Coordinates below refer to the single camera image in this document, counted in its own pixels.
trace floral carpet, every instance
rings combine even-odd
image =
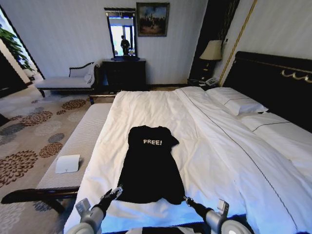
[[[43,98],[33,85],[0,99],[0,113],[11,120],[0,127],[0,199],[36,188],[89,107],[87,94],[46,92]],[[41,201],[0,204],[0,233],[62,233],[74,201],[62,203],[61,215]]]

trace mirror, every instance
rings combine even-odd
[[[136,10],[104,8],[114,58],[137,58]]]

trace framed painting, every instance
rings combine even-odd
[[[169,3],[137,2],[137,35],[139,37],[167,36]]]

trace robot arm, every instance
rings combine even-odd
[[[122,193],[122,186],[109,190],[91,210],[87,198],[76,204],[76,209],[81,216],[80,223],[73,226],[67,234],[101,234],[101,223],[106,216],[106,211],[111,202]]]
[[[190,197],[184,197],[188,206],[193,207],[196,213],[201,216],[210,228],[211,234],[251,234],[251,232],[240,222],[227,219],[229,204],[219,200],[218,210],[215,212],[211,208],[206,208],[202,204],[196,203]]]

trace white pillow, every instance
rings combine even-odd
[[[93,66],[93,63],[83,68],[72,68],[70,69],[69,77],[84,77],[89,72],[89,69],[92,66]]]
[[[297,170],[312,182],[311,133],[273,113],[243,117],[241,122],[292,161]]]
[[[261,103],[227,87],[209,89],[206,93],[228,108],[235,116],[241,113],[265,112],[268,109]]]
[[[87,74],[84,76],[84,80],[89,84],[92,81],[92,76],[94,75],[94,63],[91,64]]]

